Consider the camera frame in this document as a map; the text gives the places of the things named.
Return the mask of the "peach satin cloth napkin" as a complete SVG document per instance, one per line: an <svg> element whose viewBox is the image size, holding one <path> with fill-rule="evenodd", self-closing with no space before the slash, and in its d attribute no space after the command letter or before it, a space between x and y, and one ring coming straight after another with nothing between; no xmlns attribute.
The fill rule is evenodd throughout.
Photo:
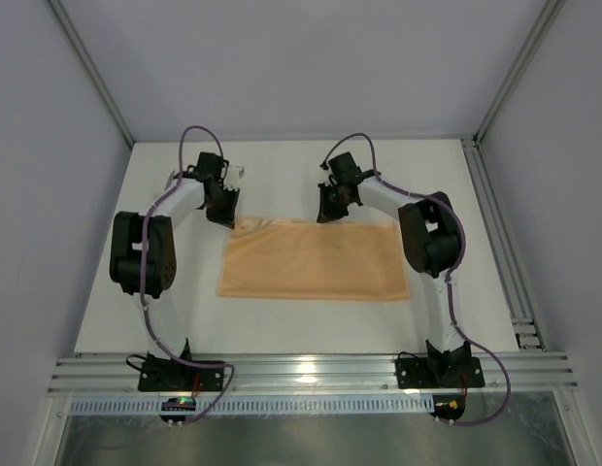
<svg viewBox="0 0 602 466"><path fill-rule="evenodd" d="M217 287L221 297L392 302L411 291L394 221L320 224L239 217Z"/></svg>

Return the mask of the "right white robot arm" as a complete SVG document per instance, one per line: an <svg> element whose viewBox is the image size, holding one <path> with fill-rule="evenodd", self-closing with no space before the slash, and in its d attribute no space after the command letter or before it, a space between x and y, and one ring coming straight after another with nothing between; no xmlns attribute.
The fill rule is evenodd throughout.
<svg viewBox="0 0 602 466"><path fill-rule="evenodd" d="M438 191L407 191L373 170L363 171L348 152L321 163L327 181L318 185L318 222L346 217L349 206L374 208L398 221L404 255L420 274L428 314L425 372L435 386L454 386L466 372L471 346L459 326L457 268L463 252L463 229L450 199Z"/></svg>

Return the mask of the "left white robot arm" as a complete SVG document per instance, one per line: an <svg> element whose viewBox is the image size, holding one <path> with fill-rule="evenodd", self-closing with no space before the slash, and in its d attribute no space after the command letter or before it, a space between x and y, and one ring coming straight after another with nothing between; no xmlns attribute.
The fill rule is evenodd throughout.
<svg viewBox="0 0 602 466"><path fill-rule="evenodd" d="M194 360L170 293L178 274L175 231L198 211L233 228L244 175L223 156L200 152L195 164L171 174L150 207L114 217L109 275L135 299L150 340L141 358L142 392L222 390L224 362Z"/></svg>

